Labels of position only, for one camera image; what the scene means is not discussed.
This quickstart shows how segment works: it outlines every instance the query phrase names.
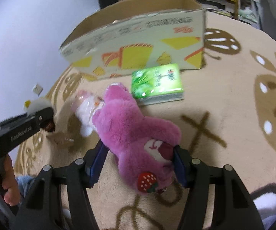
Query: wall socket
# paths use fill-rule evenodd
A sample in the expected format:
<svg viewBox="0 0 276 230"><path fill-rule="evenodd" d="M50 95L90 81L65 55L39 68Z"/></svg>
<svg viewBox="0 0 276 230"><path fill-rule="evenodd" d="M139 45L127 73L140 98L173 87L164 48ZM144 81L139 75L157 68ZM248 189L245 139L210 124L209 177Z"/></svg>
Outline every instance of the wall socket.
<svg viewBox="0 0 276 230"><path fill-rule="evenodd" d="M43 87L40 86L38 83L34 86L34 88L32 89L32 92L37 94L38 96L40 95L40 93L43 91Z"/></svg>

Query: open cardboard box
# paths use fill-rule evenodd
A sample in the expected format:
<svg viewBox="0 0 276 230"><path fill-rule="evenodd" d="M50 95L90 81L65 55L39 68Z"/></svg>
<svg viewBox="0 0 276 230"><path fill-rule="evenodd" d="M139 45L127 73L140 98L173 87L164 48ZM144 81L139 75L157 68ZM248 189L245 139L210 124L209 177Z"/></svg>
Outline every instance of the open cardboard box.
<svg viewBox="0 0 276 230"><path fill-rule="evenodd" d="M84 19L60 52L90 81L168 63L199 69L204 32L195 0L123 0Z"/></svg>

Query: silver screw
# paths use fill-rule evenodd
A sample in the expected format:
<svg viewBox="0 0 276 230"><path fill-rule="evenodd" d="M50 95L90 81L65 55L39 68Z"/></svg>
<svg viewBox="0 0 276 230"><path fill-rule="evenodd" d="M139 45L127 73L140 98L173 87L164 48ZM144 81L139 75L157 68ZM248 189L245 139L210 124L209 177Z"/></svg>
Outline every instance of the silver screw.
<svg viewBox="0 0 276 230"><path fill-rule="evenodd" d="M82 164L84 163L84 160L81 159L81 158L78 158L78 159L75 160L75 163L76 163L77 165L82 165Z"/></svg>
<svg viewBox="0 0 276 230"><path fill-rule="evenodd" d="M193 164L195 164L195 165L198 165L198 164L201 163L201 161L200 161L199 159L197 159L197 158L192 159L191 162L192 162Z"/></svg>
<svg viewBox="0 0 276 230"><path fill-rule="evenodd" d="M44 170L44 171L49 171L49 170L50 170L50 165L45 165L45 166L43 167L43 170Z"/></svg>
<svg viewBox="0 0 276 230"><path fill-rule="evenodd" d="M233 170L233 167L229 164L225 165L224 168L228 171L232 171Z"/></svg>

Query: strawberry decoration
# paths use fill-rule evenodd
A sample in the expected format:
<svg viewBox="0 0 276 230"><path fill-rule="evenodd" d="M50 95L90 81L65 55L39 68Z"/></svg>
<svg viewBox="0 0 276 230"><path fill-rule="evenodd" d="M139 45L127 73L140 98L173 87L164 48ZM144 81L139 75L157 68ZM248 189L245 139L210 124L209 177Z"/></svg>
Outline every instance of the strawberry decoration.
<svg viewBox="0 0 276 230"><path fill-rule="evenodd" d="M138 177L137 185L140 192L155 192L155 188L158 187L157 177L151 172L141 173Z"/></svg>

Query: pink plush toy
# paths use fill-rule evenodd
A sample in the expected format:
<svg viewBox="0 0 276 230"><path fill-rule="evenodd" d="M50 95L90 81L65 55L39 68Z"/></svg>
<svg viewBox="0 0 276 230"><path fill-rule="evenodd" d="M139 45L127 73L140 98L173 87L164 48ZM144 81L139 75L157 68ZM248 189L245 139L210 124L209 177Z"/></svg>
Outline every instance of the pink plush toy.
<svg viewBox="0 0 276 230"><path fill-rule="evenodd" d="M80 120L86 122L87 116L83 117L80 113ZM94 107L87 121L115 154L120 176L130 187L151 193L161 192L171 183L171 160L174 146L180 143L180 129L170 121L143 116L121 83L107 88L104 103Z"/></svg>

